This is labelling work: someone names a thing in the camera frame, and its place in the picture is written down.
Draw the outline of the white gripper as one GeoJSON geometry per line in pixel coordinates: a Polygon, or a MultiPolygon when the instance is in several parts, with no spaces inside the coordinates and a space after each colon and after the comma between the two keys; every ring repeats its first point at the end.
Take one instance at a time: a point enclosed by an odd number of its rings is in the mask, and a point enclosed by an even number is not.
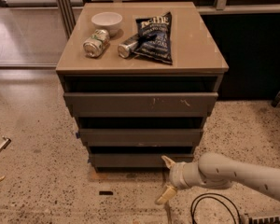
{"type": "Polygon", "coordinates": [[[169,180],[171,185],[166,185],[156,199],[156,205],[166,204],[177,194],[177,189],[190,189],[197,186],[202,187],[204,185],[204,178],[199,171],[197,162],[177,162],[173,161],[169,157],[162,155],[166,167],[170,169],[169,180]]]}

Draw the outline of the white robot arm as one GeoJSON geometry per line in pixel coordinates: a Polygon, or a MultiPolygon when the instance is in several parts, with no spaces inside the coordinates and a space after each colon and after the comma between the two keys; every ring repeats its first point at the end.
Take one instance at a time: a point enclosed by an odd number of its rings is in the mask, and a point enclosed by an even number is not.
{"type": "Polygon", "coordinates": [[[195,162],[175,162],[161,157],[169,172],[165,186],[155,204],[167,203],[180,189],[194,186],[206,189],[228,189],[240,183],[280,202],[280,169],[235,161],[217,153],[204,153],[195,162]]]}

